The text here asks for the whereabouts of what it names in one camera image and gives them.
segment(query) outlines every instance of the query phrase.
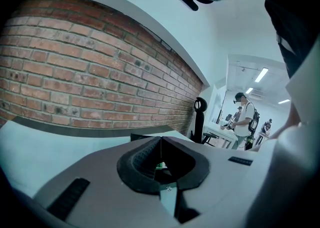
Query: ceiling light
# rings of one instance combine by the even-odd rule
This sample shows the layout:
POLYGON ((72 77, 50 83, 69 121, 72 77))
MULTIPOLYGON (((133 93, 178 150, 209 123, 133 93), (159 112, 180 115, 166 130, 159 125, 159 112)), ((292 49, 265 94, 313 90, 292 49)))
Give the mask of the ceiling light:
POLYGON ((253 90, 252 87, 249 87, 249 89, 245 92, 246 94, 249 94, 253 90))
POLYGON ((269 71, 269 69, 263 68, 262 71, 260 72, 259 76, 255 79, 254 82, 261 81, 261 79, 266 75, 267 71, 269 71))
POLYGON ((278 104, 283 104, 283 103, 286 103, 286 102, 290 102, 290 100, 289 99, 287 99, 287 100, 283 100, 283 101, 281 101, 281 102, 278 102, 278 104))

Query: white ceiling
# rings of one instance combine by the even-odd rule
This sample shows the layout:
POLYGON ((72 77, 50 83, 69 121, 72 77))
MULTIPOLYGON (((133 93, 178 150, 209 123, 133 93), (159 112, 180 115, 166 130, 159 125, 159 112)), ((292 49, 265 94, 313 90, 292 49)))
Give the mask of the white ceiling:
POLYGON ((280 106, 278 102, 290 99, 285 88, 288 82, 286 67, 282 63, 270 63, 253 56, 233 55, 229 58, 227 89, 230 91, 245 93, 253 88, 249 97, 280 106), (255 82, 263 68, 268 68, 268 72, 260 82, 255 82))

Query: backpack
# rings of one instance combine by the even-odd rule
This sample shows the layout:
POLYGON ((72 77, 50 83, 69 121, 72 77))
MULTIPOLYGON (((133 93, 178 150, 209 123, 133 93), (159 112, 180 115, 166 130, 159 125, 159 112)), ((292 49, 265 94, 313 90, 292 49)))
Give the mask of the backpack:
POLYGON ((251 135, 255 134, 256 129, 257 129, 258 124, 259 124, 259 118, 260 118, 259 117, 259 113, 258 113, 257 109, 255 108, 255 106, 253 106, 253 108, 254 108, 253 118, 250 121, 249 126, 248 126, 248 129, 249 129, 249 132, 251 133, 251 135))

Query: brick wall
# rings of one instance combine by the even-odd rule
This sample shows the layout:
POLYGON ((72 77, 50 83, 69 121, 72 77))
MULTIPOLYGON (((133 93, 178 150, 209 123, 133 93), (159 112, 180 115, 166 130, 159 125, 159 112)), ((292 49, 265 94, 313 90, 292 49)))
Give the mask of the brick wall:
POLYGON ((90 0, 23 0, 0 38, 0 122, 186 133, 202 82, 168 45, 90 0))

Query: white t-shirt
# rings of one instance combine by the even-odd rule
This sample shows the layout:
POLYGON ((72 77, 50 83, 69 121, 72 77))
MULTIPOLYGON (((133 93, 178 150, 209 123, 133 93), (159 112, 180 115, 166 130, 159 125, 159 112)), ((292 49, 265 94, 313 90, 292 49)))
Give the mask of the white t-shirt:
MULTIPOLYGON (((242 122, 246 118, 253 119, 254 114, 255 114, 254 105, 251 102, 248 102, 245 106, 242 107, 242 112, 238 122, 242 122)), ((237 136, 240 136, 240 137, 249 136, 249 124, 243 125, 243 126, 235 126, 234 132, 237 136)))

